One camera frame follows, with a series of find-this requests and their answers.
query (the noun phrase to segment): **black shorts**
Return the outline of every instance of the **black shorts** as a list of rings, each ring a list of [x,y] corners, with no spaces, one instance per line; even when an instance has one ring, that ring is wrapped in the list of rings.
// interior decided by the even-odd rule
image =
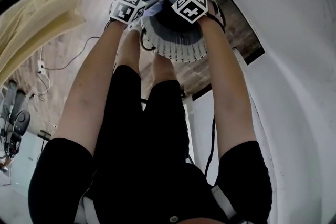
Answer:
[[[203,173],[185,162],[188,134],[180,85],[153,87],[144,111],[141,79],[119,66],[111,79],[94,157],[63,138],[47,143],[29,186],[34,224],[74,223],[78,202],[94,203],[101,224],[171,224],[191,218],[229,223]],[[240,144],[220,159],[216,185],[244,219],[266,224],[272,190],[256,141]]]
[[[132,163],[139,158],[185,161],[188,131],[177,80],[155,85],[146,107],[141,105],[141,78],[128,66],[118,66],[112,76],[94,161],[111,157]]]

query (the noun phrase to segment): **electrical outlet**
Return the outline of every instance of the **electrical outlet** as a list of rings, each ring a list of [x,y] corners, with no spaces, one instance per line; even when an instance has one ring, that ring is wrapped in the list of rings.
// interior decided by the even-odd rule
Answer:
[[[44,61],[43,60],[37,60],[37,66],[38,66],[38,72],[42,75],[47,75],[46,69],[44,68]]]

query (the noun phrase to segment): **wooden panel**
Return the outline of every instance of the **wooden panel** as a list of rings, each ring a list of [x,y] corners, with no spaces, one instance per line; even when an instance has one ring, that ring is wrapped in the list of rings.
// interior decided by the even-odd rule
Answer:
[[[100,36],[102,34],[104,26],[108,21],[108,11],[111,1],[80,1],[79,7],[87,22],[70,33],[50,41],[43,47],[42,59],[45,61],[46,67],[60,68],[65,66],[82,50],[85,41],[89,37]],[[226,17],[226,34],[231,45],[237,47],[242,55],[247,57],[260,47],[257,37],[231,0],[217,1]],[[95,39],[90,40],[84,53],[66,69],[58,71],[50,70],[48,72],[51,88],[43,96],[44,101],[31,99],[28,105],[28,110],[32,116],[29,125],[31,132],[38,133],[42,129],[53,134],[72,82],[82,62],[95,43]],[[36,75],[37,60],[40,58],[40,52],[38,51],[32,55],[11,77],[29,95],[45,89],[45,86]],[[143,51],[140,58],[142,95],[145,98],[148,96],[153,82],[151,75],[152,57],[150,52]],[[174,67],[177,77],[187,94],[193,94],[209,84],[207,57],[194,63],[174,62]]]

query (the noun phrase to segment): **button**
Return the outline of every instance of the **button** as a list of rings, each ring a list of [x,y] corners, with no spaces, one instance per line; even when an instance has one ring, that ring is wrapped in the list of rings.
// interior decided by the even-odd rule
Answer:
[[[178,220],[179,220],[179,219],[178,219],[177,216],[171,217],[171,218],[169,219],[169,221],[170,221],[171,223],[175,223],[175,222],[177,222]]]
[[[18,117],[19,122],[23,122],[25,120],[25,115],[21,113]]]

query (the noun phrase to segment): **beige curtain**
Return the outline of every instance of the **beige curtain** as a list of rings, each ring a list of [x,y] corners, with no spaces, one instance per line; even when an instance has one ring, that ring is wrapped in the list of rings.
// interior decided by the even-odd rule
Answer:
[[[20,0],[0,17],[0,86],[36,50],[85,22],[79,0]]]

